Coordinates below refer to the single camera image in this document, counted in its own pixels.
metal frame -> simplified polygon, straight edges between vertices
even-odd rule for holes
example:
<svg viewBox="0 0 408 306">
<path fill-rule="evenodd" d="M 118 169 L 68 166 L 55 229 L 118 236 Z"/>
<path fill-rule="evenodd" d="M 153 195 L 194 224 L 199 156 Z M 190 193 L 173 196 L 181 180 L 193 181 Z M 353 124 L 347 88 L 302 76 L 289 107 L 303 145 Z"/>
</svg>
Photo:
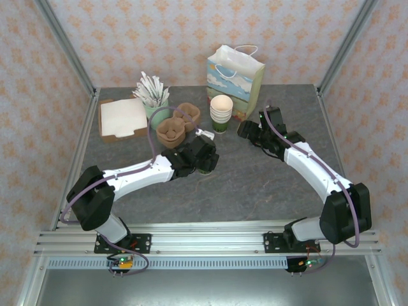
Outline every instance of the metal frame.
<svg viewBox="0 0 408 306">
<path fill-rule="evenodd" d="M 323 97 L 323 95 L 319 92 L 319 90 L 318 90 L 317 88 L 316 88 L 316 95 L 317 95 L 317 99 L 319 100 L 320 109 L 321 109 L 321 112 L 323 113 L 324 121 L 326 122 L 326 127 L 327 127 L 327 130 L 328 130 L 328 132 L 329 132 L 330 140 L 331 140 L 331 142 L 332 142 L 331 144 L 333 145 L 333 148 L 334 148 L 334 152 L 335 152 L 335 154 L 336 154 L 337 161 L 339 162 L 340 174 L 341 174 L 343 177 L 347 177 L 346 171 L 344 170 L 344 167 L 343 167 L 342 160 L 341 160 L 341 158 L 340 158 L 339 146 L 337 145 L 336 138 L 334 137 L 334 133 L 333 133 L 332 127 L 331 127 L 331 125 L 330 125 L 329 116 L 328 116 L 328 114 L 327 114 L 326 106 L 325 106 L 325 103 L 324 103 L 324 97 Z"/>
<path fill-rule="evenodd" d="M 50 257 L 49 270 L 107 270 L 111 261 L 105 257 Z M 140 269 L 146 265 L 144 259 L 135 256 L 133 268 Z M 149 258 L 149 270 L 270 270 L 287 269 L 285 256 L 233 257 L 166 257 Z"/>
<path fill-rule="evenodd" d="M 149 256 L 265 256 L 263 234 L 282 233 L 292 220 L 238 221 L 173 224 L 129 225 L 132 233 L 152 234 Z M 85 232 L 80 226 L 61 226 L 56 231 L 40 233 L 35 256 L 105 256 L 94 254 L 96 232 Z M 333 246 L 321 240 L 322 253 L 331 254 Z M 337 255 L 378 255 L 382 245 L 375 231 L 360 235 L 360 246 L 352 249 L 346 244 L 336 246 Z M 291 253 L 267 254 L 290 256 Z"/>
<path fill-rule="evenodd" d="M 94 93 L 94 86 L 91 79 L 89 78 L 85 68 L 82 66 L 81 60 L 79 59 L 75 49 L 73 48 L 71 42 L 68 39 L 67 34 L 59 23 L 55 13 L 50 6 L 48 0 L 35 0 L 38 9 L 44 15 L 45 20 L 48 22 L 55 38 L 57 38 L 61 48 L 64 50 L 68 61 L 71 63 L 72 68 L 77 73 L 82 85 L 89 95 Z"/>
<path fill-rule="evenodd" d="M 318 87 L 320 95 L 328 92 L 328 89 L 330 88 L 330 85 L 336 77 L 337 72 L 339 72 L 340 67 L 343 65 L 344 60 L 353 47 L 354 42 L 356 42 L 358 35 L 361 33 L 361 30 L 363 29 L 365 23 L 370 18 L 371 12 L 377 2 L 378 0 L 365 0 L 365 2 L 363 3 L 363 6 L 357 14 L 356 20 L 353 22 L 349 32 L 347 33 L 344 41 L 339 48 L 339 51 L 331 62 L 328 71 L 324 75 L 323 80 Z"/>
<path fill-rule="evenodd" d="M 54 231 L 56 229 L 57 223 L 59 222 L 59 215 L 61 214 L 61 210 L 65 207 L 66 204 L 66 195 L 68 194 L 69 190 L 79 177 L 81 171 L 81 164 L 85 156 L 85 150 L 87 147 L 89 133 L 91 132 L 92 120 L 94 118 L 95 110 L 98 105 L 100 91 L 101 89 L 97 88 L 95 93 L 91 96 L 89 100 L 88 109 L 85 114 L 84 121 L 82 122 L 82 130 L 80 132 L 78 143 L 76 144 L 77 146 L 74 156 L 71 160 L 71 168 L 69 169 L 68 172 L 68 176 L 65 182 L 65 188 L 61 194 L 59 205 L 57 206 L 54 212 L 52 223 L 50 225 L 50 231 Z"/>
<path fill-rule="evenodd" d="M 335 148 L 341 173 L 344 169 L 340 160 L 335 137 L 328 122 L 324 107 L 323 95 L 328 91 L 335 75 L 339 71 L 344 59 L 361 32 L 365 22 L 378 0 L 366 0 L 350 28 L 341 48 L 337 52 L 329 70 L 325 74 L 321 85 L 317 88 L 317 96 L 324 115 L 324 120 L 329 130 L 330 138 Z M 102 254 L 93 253 L 96 232 L 84 232 L 80 226 L 66 226 L 59 222 L 59 215 L 65 202 L 66 193 L 80 174 L 84 158 L 86 143 L 91 131 L 94 112 L 98 105 L 99 89 L 93 88 L 82 63 L 80 62 L 72 44 L 62 29 L 55 13 L 47 0 L 35 0 L 45 19 L 50 24 L 62 49 L 68 56 L 70 63 L 78 74 L 86 90 L 92 94 L 89 107 L 84 119 L 75 155 L 72 159 L 71 169 L 62 193 L 59 206 L 54 214 L 50 231 L 41 232 L 35 248 L 33 262 L 25 280 L 19 306 L 36 305 L 41 286 L 47 271 L 50 257 L 58 258 L 100 258 Z M 130 225 L 133 233 L 153 234 L 150 258 L 211 258 L 211 256 L 224 258 L 279 258 L 292 254 L 265 254 L 263 247 L 263 234 L 267 231 L 282 232 L 285 224 L 291 220 L 281 221 L 242 221 L 242 222 L 204 222 L 183 224 L 142 224 Z M 331 254 L 332 245 L 326 240 L 320 241 L 322 253 Z M 388 266 L 383 256 L 381 244 L 378 242 L 376 231 L 366 231 L 361 234 L 361 244 L 357 249 L 350 249 L 345 244 L 337 246 L 336 254 L 364 255 L 379 305 L 400 305 L 398 296 L 390 285 Z"/>
<path fill-rule="evenodd" d="M 391 286 L 388 271 L 390 270 L 389 264 L 384 256 L 365 256 L 368 270 L 372 279 L 375 295 L 380 306 L 403 305 L 402 301 L 398 299 L 398 295 Z"/>
</svg>

bag handle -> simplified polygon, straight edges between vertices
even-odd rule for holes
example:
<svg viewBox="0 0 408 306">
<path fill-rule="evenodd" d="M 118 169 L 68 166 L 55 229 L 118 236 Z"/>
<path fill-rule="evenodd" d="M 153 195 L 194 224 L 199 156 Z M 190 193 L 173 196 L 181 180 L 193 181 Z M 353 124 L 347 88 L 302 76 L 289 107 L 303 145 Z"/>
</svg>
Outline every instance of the bag handle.
<svg viewBox="0 0 408 306">
<path fill-rule="evenodd" d="M 249 54 L 249 56 L 255 54 L 258 51 L 258 46 L 256 46 L 256 45 L 241 45 L 241 46 L 235 47 L 234 50 L 237 51 L 238 48 L 243 48 L 243 47 L 255 48 L 255 51 L 253 51 L 253 53 Z"/>
<path fill-rule="evenodd" d="M 233 78 L 233 77 L 235 77 L 235 75 L 236 75 L 236 73 L 237 73 L 237 72 L 235 72 L 233 75 L 231 75 L 231 76 L 228 77 L 228 76 L 226 76 L 226 75 L 223 75 L 223 73 L 218 70 L 217 66 L 221 66 L 221 65 L 220 65 L 220 64 L 216 64 L 216 65 L 215 65 L 215 70 L 217 70 L 218 73 L 219 73 L 220 75 L 222 75 L 224 78 Z"/>
<path fill-rule="evenodd" d="M 258 47 L 257 47 L 256 45 L 240 45 L 240 46 L 235 47 L 235 48 L 234 48 L 234 51 L 237 51 L 238 48 L 243 48 L 243 47 L 252 47 L 252 48 L 255 48 L 255 51 L 253 51 L 253 53 L 249 54 L 249 56 L 255 54 L 255 53 L 258 51 Z M 218 73 L 219 73 L 220 75 L 222 75 L 224 78 L 233 78 L 233 77 L 235 77 L 235 75 L 237 74 L 237 72 L 235 72 L 233 75 L 231 75 L 231 76 L 228 77 L 228 76 L 222 74 L 221 71 L 218 70 L 217 66 L 220 66 L 220 64 L 216 64 L 216 65 L 215 65 L 215 70 L 217 70 Z"/>
</svg>

patterned wallpaper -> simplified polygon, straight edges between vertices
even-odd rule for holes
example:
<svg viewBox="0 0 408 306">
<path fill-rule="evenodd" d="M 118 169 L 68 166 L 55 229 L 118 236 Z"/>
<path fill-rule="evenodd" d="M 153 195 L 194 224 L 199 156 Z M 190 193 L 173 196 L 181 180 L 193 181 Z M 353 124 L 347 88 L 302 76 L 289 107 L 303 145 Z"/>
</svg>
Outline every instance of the patterned wallpaper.
<svg viewBox="0 0 408 306">
<path fill-rule="evenodd" d="M 97 87 L 205 85 L 221 45 L 257 45 L 265 84 L 319 84 L 363 0 L 50 0 Z"/>
<path fill-rule="evenodd" d="M 371 192 L 393 283 L 408 300 L 408 6 L 380 0 L 325 102 L 347 175 Z"/>
<path fill-rule="evenodd" d="M 34 1 L 0 1 L 0 305 L 50 226 L 87 102 Z"/>
</svg>

gray countertop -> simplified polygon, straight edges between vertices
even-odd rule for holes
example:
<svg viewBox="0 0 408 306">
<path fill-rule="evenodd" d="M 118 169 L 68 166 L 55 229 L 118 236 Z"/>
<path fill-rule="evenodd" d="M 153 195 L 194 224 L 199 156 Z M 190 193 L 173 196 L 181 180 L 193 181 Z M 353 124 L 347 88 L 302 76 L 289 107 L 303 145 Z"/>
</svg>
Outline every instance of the gray countertop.
<svg viewBox="0 0 408 306">
<path fill-rule="evenodd" d="M 130 88 L 102 89 L 99 100 L 127 99 Z M 282 110 L 288 131 L 298 131 L 326 163 L 340 171 L 313 85 L 263 85 L 258 106 L 266 99 Z M 172 87 L 170 105 L 190 102 L 201 110 L 201 128 L 211 129 L 205 86 Z M 239 122 L 215 136 L 220 155 L 209 175 L 197 171 L 186 178 L 137 190 L 116 201 L 112 211 L 128 224 L 297 219 L 320 215 L 323 204 L 309 184 L 288 165 L 273 159 L 237 136 Z M 165 149 L 154 135 L 158 152 Z M 94 115 L 82 171 L 123 168 L 151 158 L 147 137 L 103 143 Z"/>
</svg>

gift bag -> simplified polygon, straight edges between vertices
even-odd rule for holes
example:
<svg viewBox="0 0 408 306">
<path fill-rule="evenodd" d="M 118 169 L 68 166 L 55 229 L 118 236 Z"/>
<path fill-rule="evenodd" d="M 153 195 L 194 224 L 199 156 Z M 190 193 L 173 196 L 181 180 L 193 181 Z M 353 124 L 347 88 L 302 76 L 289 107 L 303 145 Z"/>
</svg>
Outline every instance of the gift bag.
<svg viewBox="0 0 408 306">
<path fill-rule="evenodd" d="M 237 51 L 241 47 L 254 47 L 255 51 L 245 54 Z M 261 87 L 265 64 L 251 55 L 257 46 L 243 45 L 235 49 L 222 45 L 207 59 L 208 101 L 220 94 L 228 95 L 234 102 L 232 116 L 246 120 L 255 109 Z"/>
</svg>

